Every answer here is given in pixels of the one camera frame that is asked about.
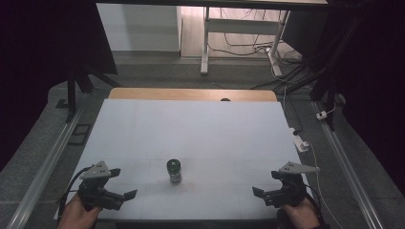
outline aluminum rail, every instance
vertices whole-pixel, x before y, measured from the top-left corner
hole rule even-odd
[[[62,133],[45,157],[45,160],[39,168],[38,173],[36,174],[26,194],[18,205],[17,210],[15,210],[14,215],[9,222],[9,225],[7,226],[8,229],[25,227],[28,219],[30,218],[32,210],[35,207],[36,202],[39,200],[39,197],[41,196],[42,191],[44,190],[45,185],[47,184],[53,172],[53,169],[56,166],[57,161],[59,160],[63,150],[65,149],[66,144],[68,143],[69,137],[71,136],[75,128],[75,124],[83,114],[89,100],[90,96],[88,94],[85,94],[75,116],[72,118],[70,123],[67,123],[65,125]]]
[[[317,113],[321,112],[315,102],[312,102],[313,110]],[[322,122],[322,128],[327,136],[327,139],[336,155],[337,161],[343,171],[343,174],[348,181],[353,195],[358,201],[358,205],[363,212],[364,218],[369,224],[369,227],[372,229],[383,229],[384,226],[382,225],[381,220],[375,208],[367,194],[366,190],[364,190],[363,185],[361,184],[355,170],[352,167],[352,164],[349,158],[346,155],[345,150],[340,143],[339,138],[337,137],[336,133],[330,130],[330,127],[325,121]]]

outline white board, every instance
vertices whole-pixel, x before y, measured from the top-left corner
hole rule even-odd
[[[172,158],[181,162],[177,186],[166,171]],[[104,101],[75,173],[100,160],[121,169],[108,191],[138,189],[99,215],[113,220],[274,219],[252,186],[280,189],[271,171],[300,163],[278,102],[133,99]]]

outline dark floor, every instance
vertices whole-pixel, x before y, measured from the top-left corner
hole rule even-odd
[[[271,77],[268,61],[210,60],[208,76],[200,76],[198,60],[120,56],[116,62],[119,76],[111,77],[124,87],[250,89],[272,81],[258,89],[273,90],[279,84],[279,81]],[[283,70],[287,73],[291,68],[284,67]],[[96,88],[90,95],[91,103],[79,119],[78,124],[91,126],[95,123],[102,101],[111,90],[111,87],[103,82],[94,80],[94,83]],[[302,129],[300,136],[303,140],[311,142],[313,146],[317,164],[321,168],[319,185],[325,202],[335,218],[343,228],[369,228],[328,143],[321,123],[315,118],[315,111],[308,96],[309,89],[302,89],[286,97],[285,101],[283,98],[284,86],[278,92],[281,94],[280,102],[286,104],[285,112],[289,126],[296,130]],[[8,225],[43,159],[61,133],[67,111],[57,109],[55,106],[60,99],[66,99],[66,97],[66,84],[57,85],[50,90],[48,106],[13,159],[1,172],[0,228],[6,228]],[[385,228],[403,228],[402,225],[405,224],[404,197],[367,145],[346,122],[345,117],[341,114],[341,107],[336,108],[334,117],[336,134]],[[81,136],[72,136],[70,142],[79,143],[82,140]],[[55,228],[56,223],[53,216],[58,199],[72,177],[83,149],[84,145],[80,144],[66,146],[26,228]],[[300,158],[303,164],[314,165],[313,152],[309,151]],[[316,177],[308,175],[308,178],[309,184],[317,189]],[[325,206],[323,213],[331,228],[339,228]],[[224,225],[212,227],[212,224],[209,223],[212,222],[208,222],[208,224],[205,222],[203,228],[227,228]],[[115,225],[100,222],[96,228],[115,228]]]

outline hand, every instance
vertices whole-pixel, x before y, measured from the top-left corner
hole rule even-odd
[[[320,225],[315,208],[307,198],[304,198],[296,207],[284,205],[282,208],[297,229],[310,229]]]
[[[63,211],[62,219],[57,226],[58,229],[90,229],[95,223],[100,207],[93,208],[90,212],[84,209],[80,197],[75,196],[69,201]]]

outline small bottle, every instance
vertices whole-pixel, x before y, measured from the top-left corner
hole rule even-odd
[[[170,182],[172,184],[180,184],[181,183],[181,164],[177,159],[171,159],[167,161],[166,164],[167,173],[170,176]]]

